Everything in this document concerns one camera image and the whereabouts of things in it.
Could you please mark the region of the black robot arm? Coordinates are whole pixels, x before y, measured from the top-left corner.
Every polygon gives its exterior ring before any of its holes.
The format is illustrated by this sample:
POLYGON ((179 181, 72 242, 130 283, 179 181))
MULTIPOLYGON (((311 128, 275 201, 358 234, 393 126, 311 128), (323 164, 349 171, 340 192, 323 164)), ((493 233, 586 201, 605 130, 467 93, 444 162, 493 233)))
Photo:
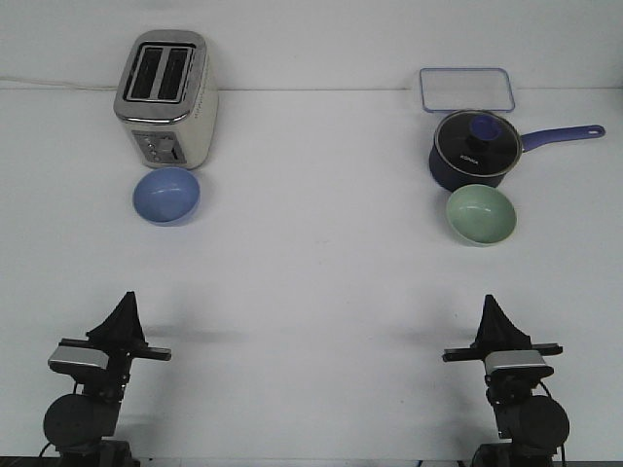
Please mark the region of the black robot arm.
POLYGON ((554 375, 544 358, 562 353, 557 343, 532 342, 493 295, 485 296, 474 342, 442 354, 447 363, 480 361, 484 365, 486 398, 500 441, 477 448, 471 466, 552 466, 554 455, 565 452, 568 414, 543 384, 554 375))
POLYGON ((171 350, 146 341, 132 291, 83 340, 59 341, 48 366, 70 376, 75 390, 51 403, 43 430, 48 444, 59 453, 60 466, 141 464, 129 442, 112 438, 135 359, 168 361, 171 350))

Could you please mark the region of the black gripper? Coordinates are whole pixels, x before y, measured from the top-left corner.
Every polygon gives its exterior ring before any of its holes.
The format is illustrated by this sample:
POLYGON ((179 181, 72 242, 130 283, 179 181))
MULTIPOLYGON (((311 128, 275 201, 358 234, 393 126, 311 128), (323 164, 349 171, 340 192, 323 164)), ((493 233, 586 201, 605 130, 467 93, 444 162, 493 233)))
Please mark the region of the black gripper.
MULTIPOLYGON (((496 349, 537 350, 543 359, 563 353, 564 348, 557 343, 539 343, 531 346, 531 337, 520 331, 505 315, 493 295, 488 294, 483 304, 482 317, 474 341, 474 347, 445 349, 442 360, 446 363, 481 361, 492 352, 488 350, 495 344, 496 349)), ((544 368, 501 370, 491 376, 486 374, 490 399, 522 399, 531 396, 544 378, 551 377, 554 369, 546 362, 544 368)))
POLYGON ((98 349, 109 356, 108 366, 104 371, 83 370, 68 375, 76 384, 83 386, 82 394, 90 397, 123 397, 134 359, 171 359, 170 349, 151 347, 145 340, 133 291, 126 293, 104 321, 86 332, 86 336, 89 341, 62 339, 58 345, 98 349), (134 344, 95 344, 131 340, 134 344))

